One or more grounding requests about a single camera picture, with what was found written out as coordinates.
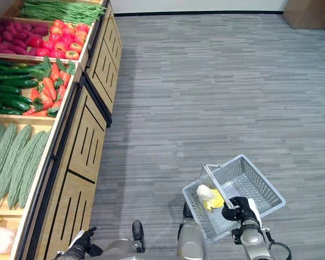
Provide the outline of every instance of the carrot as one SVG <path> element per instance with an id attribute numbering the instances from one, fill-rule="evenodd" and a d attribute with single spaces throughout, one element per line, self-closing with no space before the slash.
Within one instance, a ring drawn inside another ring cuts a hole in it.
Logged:
<path id="1" fill-rule="evenodd" d="M 61 79 L 64 81 L 65 88 L 67 88 L 67 85 L 70 81 L 71 75 L 66 73 L 65 71 L 61 71 L 60 75 L 61 75 Z"/>
<path id="2" fill-rule="evenodd" d="M 33 89 L 31 90 L 30 99 L 34 102 L 35 99 L 40 99 L 40 98 L 41 98 L 41 97 L 40 97 L 40 94 L 39 94 L 39 92 L 37 91 L 37 89 L 36 89 L 36 88 L 33 88 Z"/>
<path id="3" fill-rule="evenodd" d="M 52 98 L 52 100 L 56 100 L 56 91 L 54 88 L 53 80 L 51 80 L 48 77 L 45 77 L 45 78 L 43 78 L 42 83 L 44 85 L 44 88 L 46 88 L 48 90 L 49 96 Z"/>
<path id="4" fill-rule="evenodd" d="M 53 81 L 56 81 L 61 77 L 58 65 L 56 63 L 53 63 L 52 65 L 52 73 L 50 77 L 52 78 Z"/>

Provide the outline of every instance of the shopping basket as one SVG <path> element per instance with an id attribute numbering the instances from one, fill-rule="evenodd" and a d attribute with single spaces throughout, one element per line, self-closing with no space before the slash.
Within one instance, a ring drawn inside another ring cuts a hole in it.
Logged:
<path id="1" fill-rule="evenodd" d="M 201 226 L 207 243 L 212 243 L 230 234 L 239 227 L 238 222 L 228 221 L 222 216 L 222 208 L 209 212 L 196 190 L 204 184 L 218 189 L 228 207 L 233 207 L 230 198 L 235 196 L 254 199 L 260 216 L 264 217 L 285 205 L 285 199 L 244 155 L 224 165 L 204 165 L 199 179 L 183 188 L 183 195 L 197 223 Z"/>

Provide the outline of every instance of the wooden produce crate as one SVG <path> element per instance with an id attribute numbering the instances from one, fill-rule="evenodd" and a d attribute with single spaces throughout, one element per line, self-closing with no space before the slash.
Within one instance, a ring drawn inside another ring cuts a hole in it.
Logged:
<path id="1" fill-rule="evenodd" d="M 18 17 L 10 17 L 10 16 L 5 16 L 2 17 L 0 19 L 1 20 L 11 20 L 11 21 L 19 21 L 21 23 L 44 23 L 46 24 L 49 28 L 53 25 L 53 21 L 44 21 L 44 20 L 37 20 L 37 19 L 27 19 L 27 18 L 18 18 Z M 93 28 L 94 28 L 94 23 L 89 27 L 89 32 L 86 38 L 86 41 L 84 42 L 80 57 L 78 60 L 72 60 L 75 62 L 78 62 L 80 64 L 80 67 L 82 68 L 82 70 L 85 69 L 86 63 L 88 61 L 88 57 L 89 57 L 89 53 L 88 53 L 88 43 L 89 43 L 89 39 L 91 34 L 93 33 Z M 50 35 L 50 32 L 48 32 L 48 35 L 43 36 L 42 38 L 44 40 L 48 40 Z M 15 60 L 29 60 L 29 61 L 43 61 L 43 57 L 39 57 L 39 56 L 29 56 L 29 55 L 19 55 L 19 54 L 3 54 L 0 53 L 0 57 L 2 58 L 6 58 L 6 59 L 15 59 Z M 50 60 L 52 62 L 55 62 L 55 58 L 51 58 Z M 61 59 L 63 62 L 68 62 L 68 59 Z"/>
<path id="2" fill-rule="evenodd" d="M 122 42 L 110 3 L 108 3 L 104 18 L 100 20 L 95 40 L 87 63 L 86 74 L 98 96 L 112 113 Z"/>
<path id="3" fill-rule="evenodd" d="M 29 232 L 29 230 L 27 230 L 29 228 L 27 227 L 29 216 L 34 215 L 35 212 L 38 212 L 39 209 L 39 205 L 37 205 L 32 211 L 32 206 L 33 203 L 35 203 L 34 200 L 36 199 L 36 192 L 39 186 L 43 186 L 44 179 L 47 177 L 46 175 L 48 173 L 45 164 L 47 161 L 50 161 L 52 150 L 55 149 L 55 146 L 59 145 L 58 143 L 56 143 L 55 140 L 59 138 L 60 131 L 62 131 L 61 125 L 63 124 L 65 117 L 67 117 L 67 109 L 70 106 L 70 103 L 72 102 L 76 89 L 76 82 L 80 79 L 81 74 L 82 71 L 80 67 L 76 64 L 76 73 L 75 75 L 71 76 L 67 91 L 65 93 L 64 99 L 61 103 L 61 107 L 56 118 L 0 114 L 0 123 L 2 124 L 8 125 L 12 122 L 16 124 L 18 129 L 22 129 L 26 124 L 31 124 L 33 129 L 32 134 L 42 130 L 50 131 L 49 139 L 44 149 L 40 164 L 37 168 L 28 196 L 28 200 L 24 209 L 9 210 L 5 198 L 0 206 L 0 218 L 2 219 L 2 221 L 0 222 L 0 226 L 16 231 L 16 236 L 12 245 L 11 253 L 8 255 L 0 255 L 0 260 L 16 259 L 18 250 L 23 250 L 24 248 L 22 247 L 26 246 L 25 244 L 22 244 L 22 238 L 25 233 Z"/>

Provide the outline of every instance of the red tomato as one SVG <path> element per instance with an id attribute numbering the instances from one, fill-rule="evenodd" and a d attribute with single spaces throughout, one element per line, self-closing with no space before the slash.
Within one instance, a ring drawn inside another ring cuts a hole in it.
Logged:
<path id="1" fill-rule="evenodd" d="M 55 45 L 55 42 L 53 41 L 46 41 L 46 42 L 43 42 L 43 47 L 49 51 L 52 51 L 54 50 L 54 45 Z"/>
<path id="2" fill-rule="evenodd" d="M 38 48 L 37 52 L 36 52 L 36 55 L 40 56 L 40 57 L 49 56 L 49 50 L 44 49 L 44 48 Z"/>
<path id="3" fill-rule="evenodd" d="M 60 39 L 61 39 L 60 34 L 51 34 L 51 35 L 49 35 L 49 40 L 50 41 L 58 42 L 58 41 L 60 41 Z"/>
<path id="4" fill-rule="evenodd" d="M 76 36 L 74 42 L 79 44 L 80 46 L 83 46 L 85 44 L 85 39 L 81 36 Z"/>
<path id="5" fill-rule="evenodd" d="M 60 34 L 60 35 L 62 35 L 63 34 L 63 32 L 61 31 L 61 29 L 58 27 L 58 26 L 52 26 L 50 29 L 49 29 L 49 31 L 50 31 L 50 34 Z"/>
<path id="6" fill-rule="evenodd" d="M 62 33 L 63 33 L 63 36 L 70 36 L 70 37 L 75 37 L 75 28 L 68 28 L 68 27 L 65 27 L 62 30 Z"/>
<path id="7" fill-rule="evenodd" d="M 64 24 L 64 22 L 62 20 L 54 20 L 53 25 L 57 26 L 59 28 L 64 28 L 65 27 L 65 24 Z"/>
<path id="8" fill-rule="evenodd" d="M 80 23 L 79 25 L 77 25 L 76 30 L 78 31 L 86 31 L 86 33 L 89 32 L 89 26 L 84 24 L 84 23 Z"/>
<path id="9" fill-rule="evenodd" d="M 43 39 L 41 36 L 33 36 L 27 44 L 28 44 L 28 46 L 31 46 L 34 48 L 42 48 L 43 47 Z"/>
<path id="10" fill-rule="evenodd" d="M 70 44 L 74 42 L 74 39 L 70 36 L 63 36 L 61 37 L 61 41 L 65 42 L 68 46 L 70 46 Z"/>
<path id="11" fill-rule="evenodd" d="M 65 52 L 63 52 L 62 50 L 52 50 L 50 52 L 49 57 L 65 59 Z"/>
<path id="12" fill-rule="evenodd" d="M 87 38 L 87 32 L 86 31 L 76 31 L 75 36 L 81 36 L 82 38 L 84 38 L 84 40 L 86 40 Z"/>
<path id="13" fill-rule="evenodd" d="M 81 54 L 82 48 L 83 47 L 81 45 L 79 45 L 75 42 L 70 45 L 70 50 L 74 50 L 74 51 L 78 52 L 79 54 Z"/>
<path id="14" fill-rule="evenodd" d="M 63 52 L 69 50 L 69 45 L 67 45 L 65 42 L 57 42 L 54 45 L 55 50 L 61 50 Z"/>
<path id="15" fill-rule="evenodd" d="M 73 50 L 68 50 L 65 53 L 65 58 L 70 59 L 70 60 L 78 60 L 79 57 L 80 57 L 80 55 L 76 51 L 73 51 Z"/>

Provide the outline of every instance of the vegetable display shelf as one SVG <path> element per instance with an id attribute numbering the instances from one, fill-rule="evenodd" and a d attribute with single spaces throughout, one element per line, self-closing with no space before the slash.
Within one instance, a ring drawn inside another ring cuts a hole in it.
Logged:
<path id="1" fill-rule="evenodd" d="M 9 17 L 9 16 L 4 16 L 0 19 L 0 23 L 2 21 L 17 21 L 20 22 L 22 24 L 45 24 L 46 26 L 48 26 L 48 28 L 50 28 L 51 26 L 53 26 L 53 21 L 44 21 L 44 20 L 37 20 L 37 19 L 27 19 L 27 18 L 18 18 L 18 17 Z M 93 31 L 94 28 L 94 23 L 89 27 L 89 32 L 87 34 L 86 40 L 84 42 L 82 51 L 80 53 L 80 57 L 78 60 L 73 60 L 76 61 L 80 64 L 80 67 L 82 68 L 82 70 L 85 69 L 86 63 L 88 61 L 88 56 L 89 56 L 89 51 L 88 51 L 88 45 L 89 45 L 89 39 L 91 37 L 91 35 L 94 33 Z M 50 32 L 48 32 L 47 35 L 43 36 L 43 40 L 48 40 L 49 39 L 49 35 Z M 2 58 L 6 58 L 6 59 L 16 59 L 16 60 L 29 60 L 29 61 L 43 61 L 43 57 L 39 57 L 39 56 L 31 56 L 31 55 L 20 55 L 20 54 L 4 54 L 4 53 L 0 53 L 0 57 Z M 55 62 L 55 58 L 50 57 L 50 60 Z M 69 60 L 66 58 L 62 58 L 61 59 L 63 62 L 68 62 Z"/>

